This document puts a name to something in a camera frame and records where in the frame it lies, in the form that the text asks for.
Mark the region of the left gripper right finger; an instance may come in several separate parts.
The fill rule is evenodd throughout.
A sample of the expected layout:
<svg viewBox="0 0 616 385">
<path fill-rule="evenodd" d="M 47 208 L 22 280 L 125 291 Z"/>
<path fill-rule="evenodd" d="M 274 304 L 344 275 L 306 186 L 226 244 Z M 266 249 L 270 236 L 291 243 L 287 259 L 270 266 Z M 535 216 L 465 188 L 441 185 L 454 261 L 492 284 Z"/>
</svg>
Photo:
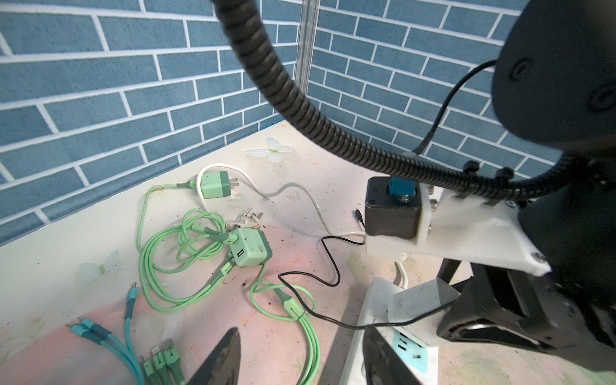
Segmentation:
<svg viewBox="0 0 616 385">
<path fill-rule="evenodd" d="M 375 327 L 365 329 L 362 349 L 368 385 L 421 385 Z"/>
</svg>

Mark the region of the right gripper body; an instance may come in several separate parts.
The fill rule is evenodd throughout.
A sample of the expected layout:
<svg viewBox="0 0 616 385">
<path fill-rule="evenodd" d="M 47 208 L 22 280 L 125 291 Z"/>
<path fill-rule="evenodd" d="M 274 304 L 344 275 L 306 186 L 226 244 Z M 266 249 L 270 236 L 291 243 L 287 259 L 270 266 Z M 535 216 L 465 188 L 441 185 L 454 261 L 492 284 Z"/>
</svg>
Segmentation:
<svg viewBox="0 0 616 385">
<path fill-rule="evenodd" d="M 436 333 L 452 343 L 495 343 L 614 370 L 615 163 L 592 163 L 518 218 L 550 272 L 473 265 Z"/>
</svg>

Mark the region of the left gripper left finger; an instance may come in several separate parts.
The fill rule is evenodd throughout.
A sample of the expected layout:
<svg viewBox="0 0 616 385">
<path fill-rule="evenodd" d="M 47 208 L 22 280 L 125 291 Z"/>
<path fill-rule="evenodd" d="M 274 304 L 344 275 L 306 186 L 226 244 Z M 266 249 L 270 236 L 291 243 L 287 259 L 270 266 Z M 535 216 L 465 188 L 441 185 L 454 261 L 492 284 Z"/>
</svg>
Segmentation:
<svg viewBox="0 0 616 385">
<path fill-rule="evenodd" d="M 241 337 L 230 328 L 187 385 L 236 385 L 241 366 Z"/>
</svg>

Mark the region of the white power strip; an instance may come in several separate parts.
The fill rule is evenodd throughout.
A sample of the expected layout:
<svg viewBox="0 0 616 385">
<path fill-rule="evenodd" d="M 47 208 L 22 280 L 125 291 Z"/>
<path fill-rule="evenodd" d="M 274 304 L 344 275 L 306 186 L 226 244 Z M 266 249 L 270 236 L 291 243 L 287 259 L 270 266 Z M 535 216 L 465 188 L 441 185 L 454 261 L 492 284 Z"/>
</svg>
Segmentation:
<svg viewBox="0 0 616 385">
<path fill-rule="evenodd" d="M 361 325 L 372 325 L 388 322 L 388 301 L 398 291 L 398 287 L 383 278 L 375 278 L 367 290 L 360 315 Z M 438 348 L 429 347 L 419 338 L 414 328 L 415 323 L 408 327 L 379 327 L 377 330 L 391 345 L 394 352 L 402 359 L 413 375 L 422 384 L 438 383 Z M 341 384 L 365 384 L 366 372 L 364 353 L 362 349 L 364 331 L 357 330 L 351 341 L 351 347 L 343 367 Z"/>
</svg>

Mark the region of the white charger adapter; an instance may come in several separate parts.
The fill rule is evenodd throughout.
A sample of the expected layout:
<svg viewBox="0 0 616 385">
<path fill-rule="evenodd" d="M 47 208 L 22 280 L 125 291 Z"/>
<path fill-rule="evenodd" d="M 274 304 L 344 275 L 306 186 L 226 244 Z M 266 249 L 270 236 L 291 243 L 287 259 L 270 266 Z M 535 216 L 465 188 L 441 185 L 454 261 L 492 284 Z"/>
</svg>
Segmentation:
<svg viewBox="0 0 616 385">
<path fill-rule="evenodd" d="M 407 290 L 398 289 L 388 301 L 388 322 L 406 322 L 451 303 L 460 292 L 440 278 Z"/>
</svg>

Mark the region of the green charger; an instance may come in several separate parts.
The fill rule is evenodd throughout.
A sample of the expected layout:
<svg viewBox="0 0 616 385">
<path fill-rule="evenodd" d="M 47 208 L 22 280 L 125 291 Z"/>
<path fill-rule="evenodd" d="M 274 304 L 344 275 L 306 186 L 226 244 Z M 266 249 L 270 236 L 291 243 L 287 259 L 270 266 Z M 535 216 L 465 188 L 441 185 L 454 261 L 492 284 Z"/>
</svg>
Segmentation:
<svg viewBox="0 0 616 385">
<path fill-rule="evenodd" d="M 229 197 L 232 188 L 237 186 L 239 186 L 238 179 L 230 178 L 229 173 L 225 171 L 204 173 L 201 178 L 200 188 L 197 187 L 196 179 L 176 185 L 179 189 L 193 189 L 197 193 L 201 193 L 204 199 Z"/>
<path fill-rule="evenodd" d="M 235 229 L 230 233 L 229 238 L 233 240 L 229 248 L 237 266 L 264 265 L 273 256 L 266 234 L 260 229 Z"/>
</svg>

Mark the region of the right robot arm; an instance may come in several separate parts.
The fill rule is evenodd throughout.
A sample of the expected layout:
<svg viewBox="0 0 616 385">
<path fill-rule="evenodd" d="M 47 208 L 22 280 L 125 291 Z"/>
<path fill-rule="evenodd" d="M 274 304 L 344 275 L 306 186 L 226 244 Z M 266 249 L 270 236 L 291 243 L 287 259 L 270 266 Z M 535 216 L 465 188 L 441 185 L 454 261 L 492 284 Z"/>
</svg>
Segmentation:
<svg viewBox="0 0 616 385">
<path fill-rule="evenodd" d="M 447 187 L 521 205 L 534 277 L 481 263 L 443 318 L 451 342 L 498 343 L 615 369 L 615 4 L 532 1 L 497 61 L 492 99 L 515 136 L 561 151 L 527 181 L 471 168 Z"/>
</svg>

